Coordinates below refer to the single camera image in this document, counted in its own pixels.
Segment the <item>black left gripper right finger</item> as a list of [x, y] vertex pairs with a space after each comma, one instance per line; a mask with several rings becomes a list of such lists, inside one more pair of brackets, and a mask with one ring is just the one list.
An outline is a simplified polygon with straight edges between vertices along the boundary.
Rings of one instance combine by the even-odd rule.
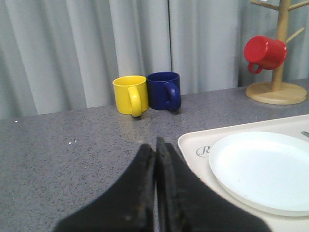
[[156, 141], [156, 186], [162, 232], [268, 232], [254, 216], [218, 195], [185, 164], [172, 144]]

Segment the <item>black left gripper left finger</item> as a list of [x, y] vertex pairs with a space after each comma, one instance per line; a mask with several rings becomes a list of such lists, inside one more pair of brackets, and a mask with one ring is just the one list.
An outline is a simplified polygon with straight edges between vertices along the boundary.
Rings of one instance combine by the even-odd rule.
[[119, 179], [100, 197], [61, 220], [56, 232], [154, 231], [155, 153], [140, 146]]

